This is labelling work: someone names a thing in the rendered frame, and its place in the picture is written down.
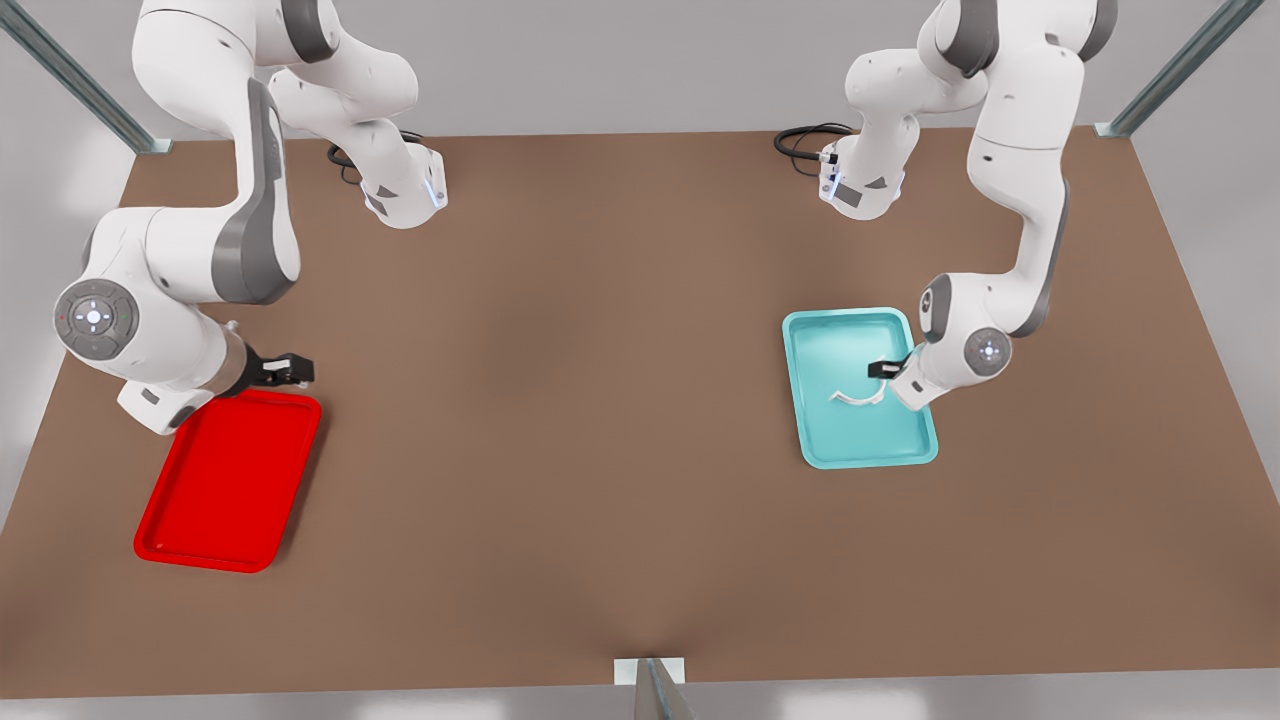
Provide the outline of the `red plastic tray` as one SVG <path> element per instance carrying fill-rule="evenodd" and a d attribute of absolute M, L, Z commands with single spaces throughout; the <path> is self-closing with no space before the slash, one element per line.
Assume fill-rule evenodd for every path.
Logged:
<path fill-rule="evenodd" d="M 184 421 L 134 534 L 137 557 L 253 574 L 276 556 L 323 419 L 307 395 L 247 389 Z"/>

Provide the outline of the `silver frame post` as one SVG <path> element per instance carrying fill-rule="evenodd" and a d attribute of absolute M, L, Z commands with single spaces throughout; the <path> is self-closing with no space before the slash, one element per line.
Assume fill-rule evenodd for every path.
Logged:
<path fill-rule="evenodd" d="M 634 685 L 634 720 L 698 720 L 682 694 L 685 659 L 616 659 L 614 684 Z"/>
<path fill-rule="evenodd" d="M 1111 120 L 1092 126 L 1100 138 L 1130 138 L 1266 0 L 1224 0 Z"/>
<path fill-rule="evenodd" d="M 17 0 L 0 0 L 0 28 L 132 152 L 172 151 L 172 140 L 151 136 Z"/>

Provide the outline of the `teal plastic tray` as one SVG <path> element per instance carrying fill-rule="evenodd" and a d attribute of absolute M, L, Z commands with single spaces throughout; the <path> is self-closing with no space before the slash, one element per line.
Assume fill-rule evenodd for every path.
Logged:
<path fill-rule="evenodd" d="M 791 313 L 783 347 L 803 456 L 822 470 L 932 462 L 940 450 L 929 410 L 913 411 L 888 388 L 873 406 L 829 401 L 835 391 L 872 396 L 881 379 L 867 375 L 878 357 L 901 359 L 914 346 L 906 316 L 895 307 Z"/>

